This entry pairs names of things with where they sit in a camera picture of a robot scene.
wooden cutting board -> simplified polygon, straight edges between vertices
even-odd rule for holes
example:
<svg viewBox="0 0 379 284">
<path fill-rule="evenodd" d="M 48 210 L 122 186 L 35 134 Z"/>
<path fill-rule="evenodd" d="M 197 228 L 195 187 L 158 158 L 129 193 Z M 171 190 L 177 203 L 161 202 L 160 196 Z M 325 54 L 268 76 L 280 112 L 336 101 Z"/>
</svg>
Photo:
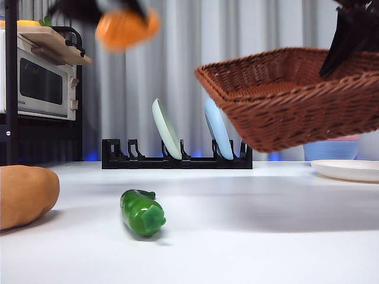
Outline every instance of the wooden cutting board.
<svg viewBox="0 0 379 284">
<path fill-rule="evenodd" d="M 81 57 L 81 52 L 74 46 L 67 46 L 65 38 L 50 27 L 19 26 L 17 31 L 36 45 L 51 50 L 67 64 L 85 65 L 92 62 L 87 55 Z"/>
</svg>

white table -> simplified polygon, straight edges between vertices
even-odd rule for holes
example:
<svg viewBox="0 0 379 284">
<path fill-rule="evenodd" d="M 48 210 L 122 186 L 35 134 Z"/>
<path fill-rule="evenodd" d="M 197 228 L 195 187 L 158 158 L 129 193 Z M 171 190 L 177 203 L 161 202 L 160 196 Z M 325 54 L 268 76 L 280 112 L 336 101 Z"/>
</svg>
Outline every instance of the white table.
<svg viewBox="0 0 379 284">
<path fill-rule="evenodd" d="M 1 236 L 1 283 L 379 283 L 379 185 L 317 176 L 308 163 L 254 170 L 53 167 L 59 200 Z M 167 223 L 138 238 L 127 189 L 155 191 Z"/>
</svg>

toaster oven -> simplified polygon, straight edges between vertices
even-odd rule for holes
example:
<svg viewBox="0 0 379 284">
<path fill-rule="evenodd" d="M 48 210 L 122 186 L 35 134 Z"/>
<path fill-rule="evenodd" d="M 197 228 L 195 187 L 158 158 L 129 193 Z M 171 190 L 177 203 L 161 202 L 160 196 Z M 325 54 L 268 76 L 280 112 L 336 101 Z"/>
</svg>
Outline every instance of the toaster oven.
<svg viewBox="0 0 379 284">
<path fill-rule="evenodd" d="M 76 67 L 54 64 L 41 49 L 18 35 L 17 38 L 18 113 L 34 117 L 75 120 Z M 0 113 L 6 113 L 5 30 L 0 30 Z"/>
</svg>

white curtain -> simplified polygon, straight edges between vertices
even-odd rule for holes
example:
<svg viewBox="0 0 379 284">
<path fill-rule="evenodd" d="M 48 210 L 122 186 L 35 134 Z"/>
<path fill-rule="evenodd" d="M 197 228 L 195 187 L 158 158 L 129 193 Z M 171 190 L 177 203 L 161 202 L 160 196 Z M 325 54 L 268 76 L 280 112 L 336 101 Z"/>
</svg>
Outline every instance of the white curtain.
<svg viewBox="0 0 379 284">
<path fill-rule="evenodd" d="M 52 0 L 22 0 L 23 16 L 39 19 Z M 203 113 L 207 97 L 194 76 L 202 64 L 285 46 L 329 48 L 338 6 L 332 0 L 147 0 L 162 16 L 159 35 L 126 54 L 109 54 L 95 41 L 94 28 L 78 23 L 84 48 L 94 63 L 84 68 L 84 152 L 98 159 L 102 138 L 138 138 L 147 156 L 160 153 L 151 106 L 160 98 L 185 149 L 209 155 L 211 136 Z M 63 18 L 57 24 L 70 24 Z M 230 138 L 240 138 L 224 116 Z M 362 136 L 359 153 L 378 156 L 379 133 Z M 303 160 L 302 147 L 277 153 Z M 255 160 L 269 156 L 254 153 Z"/>
</svg>

white plate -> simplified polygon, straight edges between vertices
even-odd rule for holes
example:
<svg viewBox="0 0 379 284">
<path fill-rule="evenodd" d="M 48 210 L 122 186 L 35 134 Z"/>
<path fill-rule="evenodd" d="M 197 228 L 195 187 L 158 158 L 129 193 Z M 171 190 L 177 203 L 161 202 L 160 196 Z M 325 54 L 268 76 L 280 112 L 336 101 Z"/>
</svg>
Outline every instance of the white plate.
<svg viewBox="0 0 379 284">
<path fill-rule="evenodd" d="M 181 160 L 182 153 L 180 149 L 180 141 L 170 119 L 168 118 L 166 109 L 163 107 L 159 99 L 154 101 L 152 109 L 156 128 L 158 128 L 158 132 L 165 143 L 167 151 L 174 159 Z"/>
<path fill-rule="evenodd" d="M 317 173 L 330 178 L 379 182 L 379 161 L 316 160 L 311 165 Z"/>
</svg>

